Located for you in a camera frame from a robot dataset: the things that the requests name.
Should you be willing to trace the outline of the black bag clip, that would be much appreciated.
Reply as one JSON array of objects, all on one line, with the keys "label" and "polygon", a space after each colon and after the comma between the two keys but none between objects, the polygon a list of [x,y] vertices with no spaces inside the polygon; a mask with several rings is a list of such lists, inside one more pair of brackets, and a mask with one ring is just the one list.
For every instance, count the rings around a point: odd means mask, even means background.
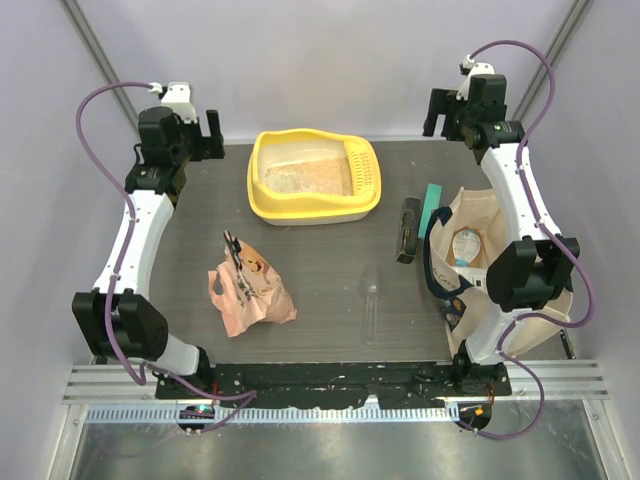
[{"label": "black bag clip", "polygon": [[235,236],[233,236],[229,230],[225,230],[223,232],[223,238],[236,271],[241,272],[243,268],[240,258],[242,247],[239,240]]}]

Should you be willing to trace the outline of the pink cat litter bag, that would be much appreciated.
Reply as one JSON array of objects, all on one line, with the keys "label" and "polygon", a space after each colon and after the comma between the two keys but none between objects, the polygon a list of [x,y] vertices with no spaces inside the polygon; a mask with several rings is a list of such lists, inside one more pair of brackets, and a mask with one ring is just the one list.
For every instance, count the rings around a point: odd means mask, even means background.
[{"label": "pink cat litter bag", "polygon": [[208,272],[208,293],[227,336],[237,337],[257,323],[295,320],[297,309],[281,276],[251,245],[237,239],[242,271],[236,271],[224,241],[224,261]]}]

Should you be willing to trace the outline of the clear plastic scoop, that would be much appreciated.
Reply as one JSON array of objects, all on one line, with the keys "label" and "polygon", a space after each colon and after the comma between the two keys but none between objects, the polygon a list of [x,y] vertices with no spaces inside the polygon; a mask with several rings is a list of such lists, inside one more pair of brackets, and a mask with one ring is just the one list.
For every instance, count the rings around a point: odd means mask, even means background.
[{"label": "clear plastic scoop", "polygon": [[360,294],[364,301],[364,341],[366,345],[374,345],[377,336],[380,294],[379,271],[375,265],[369,265],[363,271]]}]

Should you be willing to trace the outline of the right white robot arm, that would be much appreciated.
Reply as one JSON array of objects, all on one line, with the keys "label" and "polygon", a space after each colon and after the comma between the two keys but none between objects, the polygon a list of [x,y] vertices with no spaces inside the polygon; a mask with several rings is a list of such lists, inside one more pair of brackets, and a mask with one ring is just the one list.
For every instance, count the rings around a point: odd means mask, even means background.
[{"label": "right white robot arm", "polygon": [[424,238],[429,291],[460,306],[447,333],[452,365],[441,382],[472,395],[513,359],[569,326],[571,273],[580,254],[549,216],[535,183],[525,131],[506,118],[507,80],[469,73],[459,90],[434,89],[424,136],[464,143],[490,189],[460,189],[435,209]]}]

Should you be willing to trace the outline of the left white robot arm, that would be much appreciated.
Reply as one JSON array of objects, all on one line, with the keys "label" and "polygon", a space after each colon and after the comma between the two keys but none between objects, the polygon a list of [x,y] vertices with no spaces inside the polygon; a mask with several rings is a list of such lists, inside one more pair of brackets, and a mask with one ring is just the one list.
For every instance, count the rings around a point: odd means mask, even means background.
[{"label": "left white robot arm", "polygon": [[206,113],[209,133],[198,121],[167,106],[138,116],[135,162],[121,187],[125,207],[111,254],[88,292],[78,292],[72,312],[98,357],[144,361],[157,373],[178,377],[190,398],[205,397],[213,385],[206,352],[169,332],[149,299],[151,273],[163,232],[186,183],[190,162],[225,155],[219,114]]}]

